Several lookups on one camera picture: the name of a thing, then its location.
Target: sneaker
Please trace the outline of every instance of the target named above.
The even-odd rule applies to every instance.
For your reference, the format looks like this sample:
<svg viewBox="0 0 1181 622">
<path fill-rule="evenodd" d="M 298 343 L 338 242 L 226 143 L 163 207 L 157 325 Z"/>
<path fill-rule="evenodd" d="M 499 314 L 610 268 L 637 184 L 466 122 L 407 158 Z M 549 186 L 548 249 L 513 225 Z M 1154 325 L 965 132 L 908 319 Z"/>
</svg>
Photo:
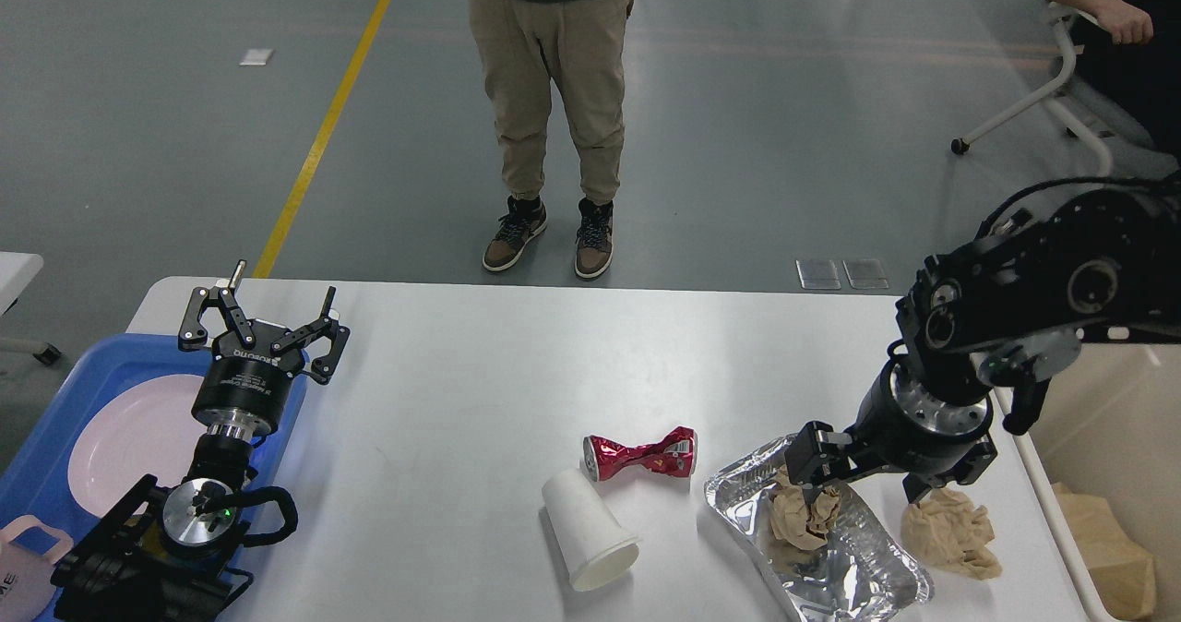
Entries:
<svg viewBox="0 0 1181 622">
<path fill-rule="evenodd" d="M 574 255 L 574 273 L 579 277 L 599 277 L 607 271 L 611 264 L 612 244 L 612 211 L 614 203 L 595 207 L 594 202 L 586 197 L 579 202 L 579 211 L 582 211 L 582 225 L 579 227 L 578 251 Z"/>
<path fill-rule="evenodd" d="M 509 269 L 521 258 L 524 244 L 546 229 L 546 205 L 541 203 L 541 197 L 536 203 L 534 209 L 529 209 L 529 202 L 509 197 L 509 214 L 501 217 L 501 228 L 484 251 L 488 271 Z"/>
</svg>

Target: white paper cup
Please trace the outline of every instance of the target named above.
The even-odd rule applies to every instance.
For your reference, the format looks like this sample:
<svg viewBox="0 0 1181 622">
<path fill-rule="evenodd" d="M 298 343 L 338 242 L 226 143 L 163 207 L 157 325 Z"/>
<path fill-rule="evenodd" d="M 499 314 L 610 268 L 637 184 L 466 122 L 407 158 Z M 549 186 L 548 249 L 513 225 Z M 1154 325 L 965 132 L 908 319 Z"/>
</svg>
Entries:
<svg viewBox="0 0 1181 622">
<path fill-rule="evenodd" d="M 619 522 L 586 474 L 566 470 L 541 487 L 570 587 L 583 592 L 619 578 L 640 555 L 639 537 Z"/>
</svg>

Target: white table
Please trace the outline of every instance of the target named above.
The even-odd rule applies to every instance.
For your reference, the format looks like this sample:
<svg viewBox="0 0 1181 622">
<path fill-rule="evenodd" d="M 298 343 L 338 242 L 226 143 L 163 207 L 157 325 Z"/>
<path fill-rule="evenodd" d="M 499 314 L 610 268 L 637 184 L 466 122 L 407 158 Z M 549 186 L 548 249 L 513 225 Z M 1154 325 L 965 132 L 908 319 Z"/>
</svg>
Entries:
<svg viewBox="0 0 1181 622">
<path fill-rule="evenodd" d="M 175 333 L 213 281 L 157 282 L 128 330 Z M 327 286 L 248 279 L 237 297 L 296 327 Z M 898 339 L 894 299 L 874 295 L 334 286 L 353 333 L 329 386 L 309 384 L 275 482 L 300 528 L 246 551 L 259 580 L 228 621 L 784 618 L 703 483 L 804 421 L 849 425 Z M 697 473 L 596 484 L 640 558 L 574 592 L 541 484 L 579 465 L 588 433 L 635 445 L 676 425 L 699 433 Z M 990 510 L 1004 575 L 933 571 L 935 598 L 898 620 L 1085 618 L 999 421 L 992 436 L 1001 457 L 967 492 Z M 854 487 L 898 537 L 900 476 Z"/>
<path fill-rule="evenodd" d="M 25 287 L 33 282 L 44 264 L 45 260 L 35 253 L 0 251 L 0 315 L 4 315 L 20 297 Z M 30 353 L 46 366 L 61 356 L 53 345 L 21 339 L 0 339 L 0 352 Z"/>
</svg>

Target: crumpled brown paper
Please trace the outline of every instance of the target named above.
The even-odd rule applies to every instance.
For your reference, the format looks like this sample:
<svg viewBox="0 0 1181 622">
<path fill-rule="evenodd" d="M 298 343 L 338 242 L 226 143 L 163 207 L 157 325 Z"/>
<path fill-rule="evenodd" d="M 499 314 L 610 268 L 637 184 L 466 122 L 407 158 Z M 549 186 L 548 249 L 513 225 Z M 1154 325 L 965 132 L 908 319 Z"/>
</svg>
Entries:
<svg viewBox="0 0 1181 622">
<path fill-rule="evenodd" d="M 902 513 L 902 545 L 935 569 L 979 581 L 1000 576 L 1000 562 L 985 546 L 992 538 L 988 510 L 959 491 L 935 489 Z"/>
<path fill-rule="evenodd" d="M 1153 554 L 1128 538 L 1103 497 L 1072 493 L 1065 484 L 1055 484 L 1053 492 L 1103 608 L 1120 620 L 1151 615 L 1156 609 Z"/>
<path fill-rule="evenodd" d="M 804 503 L 803 489 L 788 479 L 785 467 L 775 474 L 771 490 L 771 532 L 781 542 L 800 550 L 816 550 L 828 543 L 828 532 L 836 525 L 841 511 L 841 496 L 835 489 L 824 489 L 816 503 Z"/>
</svg>

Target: chair wheel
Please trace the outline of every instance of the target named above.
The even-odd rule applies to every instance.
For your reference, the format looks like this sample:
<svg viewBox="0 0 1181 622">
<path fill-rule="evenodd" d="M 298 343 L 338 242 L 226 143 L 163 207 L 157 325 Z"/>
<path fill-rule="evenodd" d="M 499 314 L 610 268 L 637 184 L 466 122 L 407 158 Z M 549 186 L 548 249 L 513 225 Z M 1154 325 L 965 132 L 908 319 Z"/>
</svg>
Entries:
<svg viewBox="0 0 1181 622">
<path fill-rule="evenodd" d="M 41 349 L 40 353 L 33 354 L 33 358 L 39 362 L 44 362 L 46 366 L 51 366 L 54 361 L 58 361 L 59 358 L 61 358 L 61 349 L 57 349 L 53 345 L 48 345 L 47 348 Z"/>
</svg>

